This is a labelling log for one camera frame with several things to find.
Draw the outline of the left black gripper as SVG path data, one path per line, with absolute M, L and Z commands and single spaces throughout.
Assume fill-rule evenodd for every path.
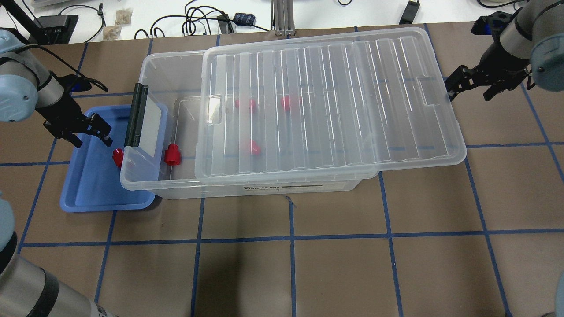
M 76 135 L 83 133 L 99 138 L 107 147 L 113 143 L 111 125 L 99 114 L 86 116 L 81 107 L 69 95 L 63 95 L 54 104 L 43 108 L 44 127 L 56 139 L 65 139 L 75 148 L 81 148 L 82 140 Z

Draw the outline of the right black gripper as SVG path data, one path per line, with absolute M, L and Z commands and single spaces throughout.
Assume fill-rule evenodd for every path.
M 458 66 L 445 80 L 445 88 L 450 102 L 456 94 L 487 86 L 483 93 L 485 101 L 490 101 L 494 96 L 504 90 L 514 90 L 529 75 L 527 70 L 528 59 L 504 59 L 489 63 L 479 63 L 473 68 Z

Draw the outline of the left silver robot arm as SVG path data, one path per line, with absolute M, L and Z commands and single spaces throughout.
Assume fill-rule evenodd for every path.
M 9 30 L 0 35 L 0 118 L 2 122 L 19 122 L 33 112 L 44 118 L 45 129 L 55 138 L 64 139 L 76 148 L 82 146 L 78 133 L 99 138 L 111 146 L 111 126 L 98 114 L 83 114 L 72 98 L 73 92 L 93 87 L 107 92 L 99 80 L 70 67 L 71 74 L 58 77 L 38 60 L 32 49 L 40 49 L 55 59 L 54 52 L 37 44 L 24 44 Z

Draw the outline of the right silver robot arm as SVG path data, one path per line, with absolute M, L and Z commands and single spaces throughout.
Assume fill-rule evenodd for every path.
M 445 80 L 449 100 L 486 86 L 485 101 L 514 90 L 524 80 L 527 89 L 564 89 L 564 4 L 561 0 L 531 0 L 513 14 L 497 11 L 481 16 L 471 33 L 490 35 L 492 44 L 473 67 L 457 67 Z

